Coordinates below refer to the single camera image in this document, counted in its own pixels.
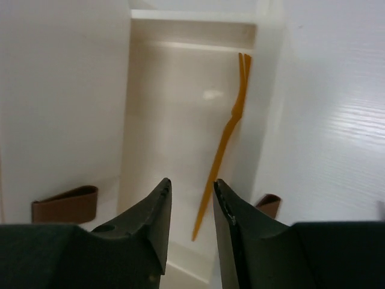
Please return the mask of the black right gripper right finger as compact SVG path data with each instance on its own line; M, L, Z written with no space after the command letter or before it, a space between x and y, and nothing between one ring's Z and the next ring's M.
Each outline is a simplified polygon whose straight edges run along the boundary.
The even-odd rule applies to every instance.
M383 222L291 226L214 182L223 288L383 288Z

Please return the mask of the yellow plastic fork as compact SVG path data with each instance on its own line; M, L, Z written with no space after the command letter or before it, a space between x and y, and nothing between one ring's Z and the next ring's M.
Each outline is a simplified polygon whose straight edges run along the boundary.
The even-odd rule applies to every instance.
M202 198L200 201L199 210L197 213L197 217L194 224L194 229L192 231L191 241L195 241L200 227L202 225L206 210L209 205L209 201L211 198L211 185L216 180L218 176L218 172L221 167L221 163L226 152L226 147L228 142L238 124L238 122L243 117L246 93L248 88L248 79L250 75L252 57L248 54L239 53L238 54L238 64L239 64L239 91L238 96L236 98L235 104L230 113L230 119L226 123L219 145L217 147L217 151L214 156L214 160L211 165L211 169L206 181L205 189L202 194Z

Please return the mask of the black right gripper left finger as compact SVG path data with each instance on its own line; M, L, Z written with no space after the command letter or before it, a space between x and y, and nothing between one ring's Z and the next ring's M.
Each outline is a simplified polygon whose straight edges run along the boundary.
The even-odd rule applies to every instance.
M165 274L172 186L86 231L78 225L1 226L2 288L158 288Z

